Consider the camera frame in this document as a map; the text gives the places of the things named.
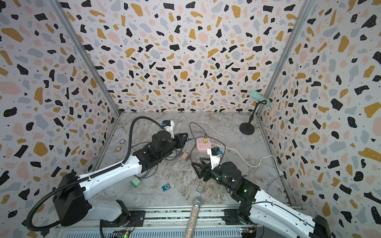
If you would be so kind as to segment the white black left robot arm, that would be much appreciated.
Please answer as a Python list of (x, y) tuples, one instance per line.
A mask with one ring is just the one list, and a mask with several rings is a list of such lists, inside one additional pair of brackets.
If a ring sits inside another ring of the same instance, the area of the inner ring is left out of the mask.
[[(151, 121), (160, 127), (160, 131), (154, 134), (151, 141), (142, 149), (132, 152), (133, 130), (138, 120)], [(66, 174), (55, 190), (49, 192), (32, 207), (25, 219), (26, 228), (38, 232), (57, 225), (71, 226), (88, 217), (96, 208), (106, 209), (107, 213), (111, 215), (110, 221), (117, 220), (127, 211), (125, 205), (120, 204), (118, 207), (114, 203), (97, 205), (91, 201), (91, 198), (101, 190), (123, 179), (148, 171), (160, 164), (173, 151), (184, 148), (189, 135), (187, 133), (174, 133), (173, 127), (174, 122), (169, 120), (158, 123), (146, 116), (135, 118), (131, 122), (125, 158), (121, 162), (88, 174), (80, 176), (74, 172)], [(59, 219), (52, 224), (41, 227), (35, 226), (33, 216), (49, 198), (53, 199)]]

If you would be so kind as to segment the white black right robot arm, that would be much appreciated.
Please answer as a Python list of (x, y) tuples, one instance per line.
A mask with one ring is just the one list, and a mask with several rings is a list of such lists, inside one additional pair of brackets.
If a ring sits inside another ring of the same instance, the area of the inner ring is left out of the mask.
[(258, 185), (246, 179), (232, 162), (212, 168), (210, 163), (192, 162), (198, 178), (210, 179), (224, 186), (233, 200), (240, 203), (237, 210), (244, 224), (263, 225), (286, 238), (330, 238), (328, 221), (320, 215), (303, 214), (270, 196)]

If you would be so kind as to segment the pink power strip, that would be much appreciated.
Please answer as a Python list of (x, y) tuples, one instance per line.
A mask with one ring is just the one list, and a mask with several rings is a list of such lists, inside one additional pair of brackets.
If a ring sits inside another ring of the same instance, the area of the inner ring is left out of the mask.
[(208, 138), (208, 143), (203, 143), (202, 138), (196, 140), (196, 148), (200, 153), (206, 153), (208, 149), (212, 148), (210, 139)]

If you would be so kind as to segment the silver mp3 player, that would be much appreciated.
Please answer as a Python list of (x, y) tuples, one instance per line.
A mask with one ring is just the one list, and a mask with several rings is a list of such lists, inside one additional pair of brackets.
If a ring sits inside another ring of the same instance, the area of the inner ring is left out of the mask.
[(197, 187), (196, 190), (195, 190), (195, 192), (198, 193), (198, 194), (202, 194), (202, 192), (203, 192), (203, 187), (201, 187), (201, 186)]

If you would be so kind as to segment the black microphone stand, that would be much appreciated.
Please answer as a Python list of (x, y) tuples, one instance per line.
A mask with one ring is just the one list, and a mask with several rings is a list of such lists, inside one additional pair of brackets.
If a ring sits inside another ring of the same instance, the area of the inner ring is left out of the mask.
[(249, 117), (249, 121), (240, 124), (239, 130), (241, 133), (243, 133), (245, 135), (252, 135), (255, 132), (255, 127), (252, 125), (252, 121), (254, 119), (255, 112), (256, 112), (259, 105), (266, 105), (266, 104), (267, 104), (267, 100), (258, 101), (256, 103), (255, 108), (253, 109), (252, 114)]

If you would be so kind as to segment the green USB charger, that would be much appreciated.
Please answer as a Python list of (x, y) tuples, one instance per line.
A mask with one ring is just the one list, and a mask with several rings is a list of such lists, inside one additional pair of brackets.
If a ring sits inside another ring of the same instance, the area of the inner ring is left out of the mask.
[(131, 181), (130, 181), (130, 184), (133, 188), (137, 188), (140, 186), (141, 184), (141, 180), (137, 177), (133, 178)]

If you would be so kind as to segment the glitter silver microphone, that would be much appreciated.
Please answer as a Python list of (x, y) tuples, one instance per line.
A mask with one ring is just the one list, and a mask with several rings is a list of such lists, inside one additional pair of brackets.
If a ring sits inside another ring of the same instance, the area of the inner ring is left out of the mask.
[(190, 212), (190, 217), (188, 220), (187, 228), (186, 228), (185, 233), (184, 233), (184, 238), (192, 238), (193, 237), (201, 206), (202, 206), (202, 198), (200, 196), (197, 196), (193, 200), (193, 206), (192, 206), (192, 210)]

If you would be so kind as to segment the green microphone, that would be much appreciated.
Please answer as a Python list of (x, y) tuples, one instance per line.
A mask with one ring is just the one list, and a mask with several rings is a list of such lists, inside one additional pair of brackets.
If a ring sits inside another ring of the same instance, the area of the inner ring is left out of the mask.
[(251, 97), (259, 102), (261, 101), (266, 101), (265, 105), (270, 107), (271, 106), (271, 101), (269, 99), (266, 99), (264, 96), (262, 96), (259, 92), (257, 91), (252, 91), (251, 92)]

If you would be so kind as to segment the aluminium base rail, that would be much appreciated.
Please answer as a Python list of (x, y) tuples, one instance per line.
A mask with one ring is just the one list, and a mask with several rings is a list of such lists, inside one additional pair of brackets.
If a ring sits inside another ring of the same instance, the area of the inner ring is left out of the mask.
[[(184, 238), (188, 232), (191, 206), (177, 208), (161, 207), (135, 209), (132, 211), (137, 221), (130, 227), (99, 228), (98, 221), (82, 221), (71, 227), (57, 227), (55, 238)], [(257, 212), (256, 222), (244, 225), (240, 222), (227, 222), (234, 219), (237, 206), (226, 207), (207, 205), (200, 209), (193, 238), (307, 238), (313, 228), (306, 220), (294, 222), (302, 226), (304, 232), (298, 234), (296, 228), (275, 221), (268, 214)]]

